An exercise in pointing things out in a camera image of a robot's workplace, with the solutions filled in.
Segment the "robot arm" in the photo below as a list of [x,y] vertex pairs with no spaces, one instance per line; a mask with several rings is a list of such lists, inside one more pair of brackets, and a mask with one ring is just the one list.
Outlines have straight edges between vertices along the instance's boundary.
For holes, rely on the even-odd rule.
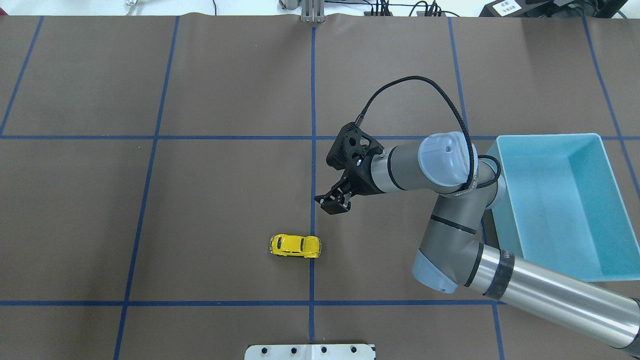
[[443,293],[459,285],[639,357],[639,300],[563,275],[476,240],[483,214],[505,196],[501,167],[452,131],[386,149],[354,123],[327,153],[340,180],[314,199],[344,214],[353,196],[430,190],[438,194],[414,258],[413,276]]

